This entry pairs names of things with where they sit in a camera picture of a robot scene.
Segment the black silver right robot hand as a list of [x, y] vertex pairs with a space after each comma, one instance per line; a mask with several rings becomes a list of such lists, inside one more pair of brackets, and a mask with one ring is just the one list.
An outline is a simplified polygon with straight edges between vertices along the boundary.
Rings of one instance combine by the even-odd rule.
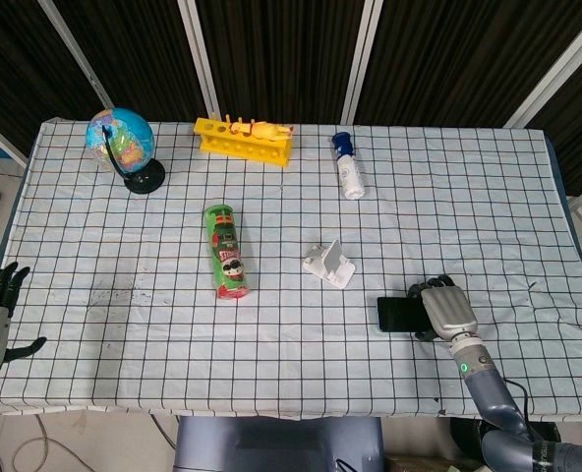
[[415, 333], [419, 340], [432, 341], [439, 337], [450, 342], [456, 336], [478, 332], [478, 322], [470, 301], [446, 274], [411, 285], [407, 297], [422, 302], [431, 324], [429, 328]]

